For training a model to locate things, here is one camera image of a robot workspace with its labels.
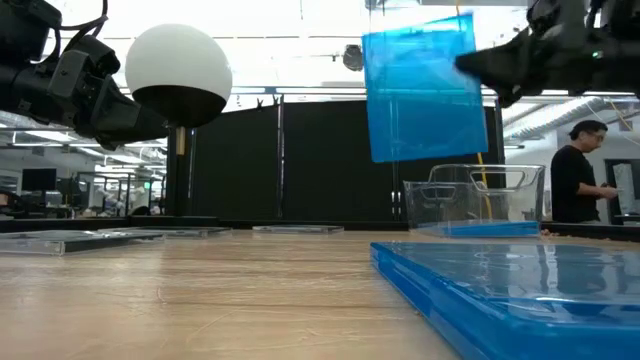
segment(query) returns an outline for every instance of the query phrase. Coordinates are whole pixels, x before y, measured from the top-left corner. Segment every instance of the wooden table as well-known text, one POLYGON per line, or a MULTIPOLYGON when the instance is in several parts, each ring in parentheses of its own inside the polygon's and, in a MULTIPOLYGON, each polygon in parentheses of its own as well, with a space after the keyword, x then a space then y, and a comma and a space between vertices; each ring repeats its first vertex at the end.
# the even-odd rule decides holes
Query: wooden table
POLYGON ((0 256, 0 359, 457 359, 369 263, 370 242, 398 240, 425 241, 234 232, 0 256))

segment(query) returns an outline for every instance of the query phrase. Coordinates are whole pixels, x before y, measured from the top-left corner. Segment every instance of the man's hair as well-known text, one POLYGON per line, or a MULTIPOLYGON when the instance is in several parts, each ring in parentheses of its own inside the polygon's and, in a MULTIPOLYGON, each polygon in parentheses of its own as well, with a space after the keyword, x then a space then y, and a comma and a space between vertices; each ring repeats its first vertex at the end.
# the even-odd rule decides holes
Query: man's hair
POLYGON ((580 121, 573 127, 573 130, 569 133, 571 140, 576 140, 580 136, 581 132, 587 132, 589 134, 597 133, 600 130, 609 131, 607 124, 596 120, 584 120, 580 121))

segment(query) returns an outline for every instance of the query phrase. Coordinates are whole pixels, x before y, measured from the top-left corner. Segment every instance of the man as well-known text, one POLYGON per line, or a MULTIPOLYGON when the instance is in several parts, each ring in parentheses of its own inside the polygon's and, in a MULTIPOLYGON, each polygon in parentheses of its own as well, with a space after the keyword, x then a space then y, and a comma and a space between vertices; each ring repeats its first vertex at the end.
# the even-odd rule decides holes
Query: man
POLYGON ((578 123, 571 144, 558 150, 551 161, 551 206, 553 220, 563 223, 595 223, 600 220, 596 200, 611 200, 618 194, 609 186, 596 186, 593 168, 583 154, 602 145, 607 125, 595 120, 578 123))

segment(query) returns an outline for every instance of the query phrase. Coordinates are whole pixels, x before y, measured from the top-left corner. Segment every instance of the white sphere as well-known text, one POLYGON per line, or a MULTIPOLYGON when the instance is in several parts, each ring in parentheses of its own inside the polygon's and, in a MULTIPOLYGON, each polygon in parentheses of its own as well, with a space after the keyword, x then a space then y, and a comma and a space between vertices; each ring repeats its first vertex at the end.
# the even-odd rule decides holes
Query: white sphere
POLYGON ((129 49, 125 76, 136 101, 185 126, 199 126, 219 115, 233 83, 220 45, 206 33, 181 24, 163 24, 142 33, 129 49), (184 118, 185 108, 194 110, 192 119, 184 118))

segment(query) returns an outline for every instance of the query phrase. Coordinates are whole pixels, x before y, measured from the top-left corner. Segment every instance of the transparent plastic bin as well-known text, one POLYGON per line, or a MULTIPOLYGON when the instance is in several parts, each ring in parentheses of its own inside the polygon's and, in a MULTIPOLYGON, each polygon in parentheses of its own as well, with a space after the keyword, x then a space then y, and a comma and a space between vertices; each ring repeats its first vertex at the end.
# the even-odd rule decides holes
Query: transparent plastic bin
POLYGON ((412 231, 447 238, 539 237, 544 166, 440 165, 406 181, 412 231))

